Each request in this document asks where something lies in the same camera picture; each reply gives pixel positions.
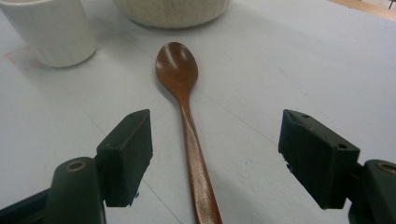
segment white bowl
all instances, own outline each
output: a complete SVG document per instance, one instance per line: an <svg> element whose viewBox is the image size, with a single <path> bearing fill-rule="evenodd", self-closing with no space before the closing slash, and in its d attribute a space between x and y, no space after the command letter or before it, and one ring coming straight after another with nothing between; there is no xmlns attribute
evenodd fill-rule
<svg viewBox="0 0 396 224"><path fill-rule="evenodd" d="M132 21L159 28L186 28L221 15L230 0L113 0Z"/></svg>

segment white countertop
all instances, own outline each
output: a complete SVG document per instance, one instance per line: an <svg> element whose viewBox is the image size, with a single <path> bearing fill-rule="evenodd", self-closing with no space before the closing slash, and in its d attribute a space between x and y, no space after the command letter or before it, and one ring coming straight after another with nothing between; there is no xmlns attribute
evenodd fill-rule
<svg viewBox="0 0 396 224"><path fill-rule="evenodd" d="M83 0L98 49L64 69L40 65L0 17L0 208L50 186L64 161L95 155L127 115L148 108L154 156L131 207L107 223L193 223L176 101L156 79L161 46L194 55L191 109L224 223L348 223L321 210L277 143L283 109L304 112L361 149L396 162L396 23L325 0L233 0L186 30L128 21Z"/></svg>

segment wooden spoon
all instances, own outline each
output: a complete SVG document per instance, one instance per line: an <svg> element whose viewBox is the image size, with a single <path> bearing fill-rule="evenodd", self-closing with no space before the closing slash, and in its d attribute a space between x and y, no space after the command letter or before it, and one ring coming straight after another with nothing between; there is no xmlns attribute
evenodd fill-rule
<svg viewBox="0 0 396 224"><path fill-rule="evenodd" d="M158 53L155 68L157 78L175 96L180 106L196 222L222 223L190 109L190 92L198 79L194 57L184 45L167 43Z"/></svg>

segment spoon handle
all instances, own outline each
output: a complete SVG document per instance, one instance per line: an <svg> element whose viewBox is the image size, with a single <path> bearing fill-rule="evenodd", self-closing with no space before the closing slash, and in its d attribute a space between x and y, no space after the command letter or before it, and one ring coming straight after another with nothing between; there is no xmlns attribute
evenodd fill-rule
<svg viewBox="0 0 396 224"><path fill-rule="evenodd" d="M202 154L198 134L192 119L189 99L180 101L180 112L196 223L221 224L222 221L216 203L215 193L210 183L204 155Z"/></svg>

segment white container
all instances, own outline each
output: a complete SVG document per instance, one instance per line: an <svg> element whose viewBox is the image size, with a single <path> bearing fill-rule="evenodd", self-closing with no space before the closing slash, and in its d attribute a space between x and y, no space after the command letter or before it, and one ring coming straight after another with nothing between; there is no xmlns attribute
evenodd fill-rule
<svg viewBox="0 0 396 224"><path fill-rule="evenodd" d="M132 21L159 28L186 28L212 21L230 0L113 0Z"/></svg>
<svg viewBox="0 0 396 224"><path fill-rule="evenodd" d="M95 52L96 41L79 0L0 0L0 8L47 66L81 63Z"/></svg>

